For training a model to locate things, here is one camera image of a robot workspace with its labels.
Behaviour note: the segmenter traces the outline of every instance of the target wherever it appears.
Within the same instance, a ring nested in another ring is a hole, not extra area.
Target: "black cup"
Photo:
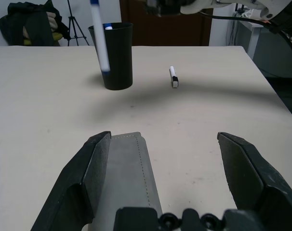
[[[109,90],[123,90],[133,83],[132,77],[132,23],[112,23],[112,30],[104,30],[110,66],[109,74],[102,73],[104,85]],[[93,26],[88,28],[94,46]]]

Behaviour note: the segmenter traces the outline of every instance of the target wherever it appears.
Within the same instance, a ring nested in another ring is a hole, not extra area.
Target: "white table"
[[[110,91],[94,47],[0,47],[0,231],[30,230],[62,168],[104,130],[142,133],[164,212],[235,208],[219,131],[253,143],[292,188],[292,115],[241,47],[133,47],[133,75]]]

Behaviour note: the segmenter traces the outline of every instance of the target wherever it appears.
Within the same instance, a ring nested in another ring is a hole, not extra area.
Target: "blue marker cap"
[[[104,23],[103,24],[104,29],[107,28],[107,27],[109,27],[109,26],[112,27],[112,24],[111,23]]]
[[[90,0],[91,5],[99,5],[99,0]]]
[[[101,73],[102,73],[103,76],[108,76],[109,75],[109,71],[102,71],[101,70]]]

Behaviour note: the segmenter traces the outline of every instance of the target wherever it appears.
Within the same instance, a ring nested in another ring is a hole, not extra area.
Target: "yellow object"
[[[53,32],[53,39],[54,41],[58,41],[60,39],[62,39],[63,35],[57,32]],[[24,46],[31,46],[31,41],[29,39],[25,39],[24,40]]]

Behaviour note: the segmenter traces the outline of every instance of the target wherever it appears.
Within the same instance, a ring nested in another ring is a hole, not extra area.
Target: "tripod leg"
[[[71,19],[70,19],[70,17],[69,17],[69,36],[70,36],[70,38],[68,39],[68,46],[69,46],[69,44],[70,44],[70,40],[71,40],[70,28],[71,28]]]
[[[74,37],[75,37],[75,40],[77,41],[77,45],[79,45],[79,42],[78,42],[78,36],[77,36],[77,31],[75,30],[75,26],[74,26],[74,21],[72,19],[72,26],[73,26],[73,30],[74,30]]]
[[[88,41],[87,41],[87,39],[86,39],[86,37],[85,37],[85,35],[84,35],[82,29],[80,28],[80,26],[79,26],[79,24],[78,24],[78,22],[77,22],[77,20],[76,20],[75,18],[74,18],[74,21],[75,21],[75,23],[77,24],[77,26],[78,26],[80,32],[82,33],[82,35],[83,35],[83,37],[84,37],[84,39],[85,39],[87,45],[89,46],[89,43],[88,43]]]

